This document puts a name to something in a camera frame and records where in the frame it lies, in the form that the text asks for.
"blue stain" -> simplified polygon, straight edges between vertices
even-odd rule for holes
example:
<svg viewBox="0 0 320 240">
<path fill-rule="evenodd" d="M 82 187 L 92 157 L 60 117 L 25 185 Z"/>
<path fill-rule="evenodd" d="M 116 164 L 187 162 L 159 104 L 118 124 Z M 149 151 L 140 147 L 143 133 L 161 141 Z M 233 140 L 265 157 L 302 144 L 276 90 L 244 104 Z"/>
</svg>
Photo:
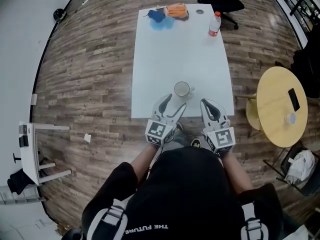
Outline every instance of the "blue stain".
<svg viewBox="0 0 320 240">
<path fill-rule="evenodd" d="M 154 19 L 150 19 L 150 26 L 157 31 L 163 29 L 171 29 L 174 25 L 175 19 L 173 17 L 165 17 L 161 22 L 156 22 Z"/>
</svg>

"small cup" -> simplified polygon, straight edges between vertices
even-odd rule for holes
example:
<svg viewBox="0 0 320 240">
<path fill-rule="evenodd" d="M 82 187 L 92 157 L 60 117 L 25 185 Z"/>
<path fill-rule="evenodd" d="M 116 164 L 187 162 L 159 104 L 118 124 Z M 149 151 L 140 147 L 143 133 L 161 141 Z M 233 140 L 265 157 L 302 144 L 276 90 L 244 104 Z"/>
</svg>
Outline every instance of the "small cup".
<svg viewBox="0 0 320 240">
<path fill-rule="evenodd" d="M 285 118 L 284 118 L 284 121 L 288 124 L 295 124 L 296 123 L 296 115 L 295 113 L 290 113 L 288 114 Z"/>
<path fill-rule="evenodd" d="M 174 92 L 179 97 L 185 97 L 194 90 L 195 88 L 193 86 L 189 86 L 189 84 L 183 81 L 177 82 L 174 86 Z"/>
</svg>

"white plastic bag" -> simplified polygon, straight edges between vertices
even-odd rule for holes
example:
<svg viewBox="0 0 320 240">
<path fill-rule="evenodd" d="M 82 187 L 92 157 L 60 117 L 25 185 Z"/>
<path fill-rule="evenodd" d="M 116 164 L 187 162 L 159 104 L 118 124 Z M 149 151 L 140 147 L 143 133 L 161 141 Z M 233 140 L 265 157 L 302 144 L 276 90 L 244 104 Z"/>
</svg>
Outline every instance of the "white plastic bag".
<svg viewBox="0 0 320 240">
<path fill-rule="evenodd" d="M 296 183 L 297 181 L 304 181 L 311 173 L 314 165 L 315 158 L 312 152 L 308 150 L 302 150 L 298 153 L 294 159 L 289 159 L 291 166 L 285 177 L 285 180 L 289 183 Z"/>
<path fill-rule="evenodd" d="M 309 239 L 308 230 L 305 225 L 302 225 L 295 232 L 288 235 L 283 240 L 308 240 L 308 239 Z"/>
</svg>

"cable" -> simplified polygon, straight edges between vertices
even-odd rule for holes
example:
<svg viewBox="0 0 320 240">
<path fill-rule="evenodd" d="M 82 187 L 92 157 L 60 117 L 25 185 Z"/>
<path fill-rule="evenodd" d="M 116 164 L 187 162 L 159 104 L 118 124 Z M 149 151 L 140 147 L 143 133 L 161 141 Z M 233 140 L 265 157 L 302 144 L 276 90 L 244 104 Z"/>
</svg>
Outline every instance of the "cable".
<svg viewBox="0 0 320 240">
<path fill-rule="evenodd" d="M 76 10 L 74 15 L 72 15 L 72 17 L 66 22 L 66 24 L 64 24 L 63 27 L 54 36 L 51 36 L 48 40 L 55 38 L 60 33 L 60 31 L 69 23 L 69 21 L 71 21 L 71 19 L 77 14 L 77 12 L 78 10 Z"/>
<path fill-rule="evenodd" d="M 80 9 L 81 6 L 82 6 L 82 4 L 79 6 L 78 9 L 75 10 L 74 15 L 72 15 L 72 17 L 66 22 L 66 24 L 64 24 L 63 27 L 62 27 L 54 36 L 51 36 L 51 37 L 48 39 L 48 41 L 49 41 L 50 39 L 52 39 L 52 38 L 55 38 L 55 37 L 60 33 L 60 31 L 61 31 L 61 30 L 69 23 L 69 21 L 71 21 L 71 19 L 77 14 L 77 12 L 78 12 L 78 10 Z"/>
</svg>

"white mug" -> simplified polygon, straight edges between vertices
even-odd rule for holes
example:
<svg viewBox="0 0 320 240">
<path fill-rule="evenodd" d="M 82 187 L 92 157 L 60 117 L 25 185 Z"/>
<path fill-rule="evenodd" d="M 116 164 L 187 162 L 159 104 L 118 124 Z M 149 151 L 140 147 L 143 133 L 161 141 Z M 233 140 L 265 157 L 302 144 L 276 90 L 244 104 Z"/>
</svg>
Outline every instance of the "white mug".
<svg viewBox="0 0 320 240">
<path fill-rule="evenodd" d="M 193 86 L 190 86 L 189 84 L 183 81 L 177 82 L 174 86 L 174 92 L 179 97 L 185 97 L 194 90 L 195 88 Z"/>
</svg>

